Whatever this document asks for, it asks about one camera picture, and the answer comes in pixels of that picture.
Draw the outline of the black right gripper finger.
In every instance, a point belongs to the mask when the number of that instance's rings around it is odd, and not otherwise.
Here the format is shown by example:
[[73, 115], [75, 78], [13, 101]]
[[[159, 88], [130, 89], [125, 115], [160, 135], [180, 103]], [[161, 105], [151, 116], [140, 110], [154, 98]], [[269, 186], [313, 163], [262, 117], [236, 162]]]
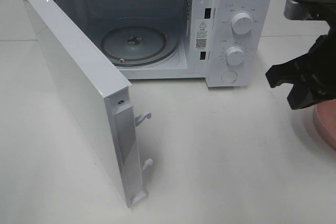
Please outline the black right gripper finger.
[[287, 96], [292, 110], [299, 110], [313, 106], [319, 102], [319, 88], [315, 84], [293, 83]]
[[272, 65], [265, 76], [271, 88], [284, 83], [314, 88], [313, 60], [315, 53], [308, 52], [293, 60], [279, 65]]

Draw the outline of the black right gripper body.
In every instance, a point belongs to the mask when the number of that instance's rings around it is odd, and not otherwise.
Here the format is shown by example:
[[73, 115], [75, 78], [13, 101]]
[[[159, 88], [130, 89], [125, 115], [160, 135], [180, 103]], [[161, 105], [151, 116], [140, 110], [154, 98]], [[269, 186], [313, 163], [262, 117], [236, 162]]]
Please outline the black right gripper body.
[[313, 80], [319, 90], [319, 102], [335, 99], [335, 35], [320, 36], [308, 52], [315, 53]]

